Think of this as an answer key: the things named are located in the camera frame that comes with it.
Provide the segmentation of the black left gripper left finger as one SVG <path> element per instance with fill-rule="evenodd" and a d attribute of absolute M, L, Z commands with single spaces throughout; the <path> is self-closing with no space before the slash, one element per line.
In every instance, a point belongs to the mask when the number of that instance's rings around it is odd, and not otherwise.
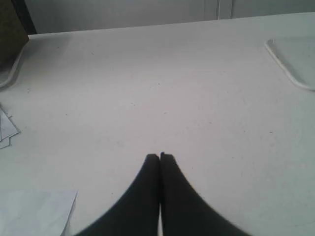
<path fill-rule="evenodd" d="M 160 160 L 148 154 L 136 178 L 100 218 L 78 236 L 157 236 Z"/>

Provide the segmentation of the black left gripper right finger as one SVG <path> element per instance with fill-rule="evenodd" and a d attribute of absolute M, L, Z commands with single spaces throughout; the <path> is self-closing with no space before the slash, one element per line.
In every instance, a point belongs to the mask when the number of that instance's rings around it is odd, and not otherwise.
<path fill-rule="evenodd" d="M 161 218 L 165 236 L 235 236 L 237 228 L 197 194 L 171 154 L 160 155 Z"/>

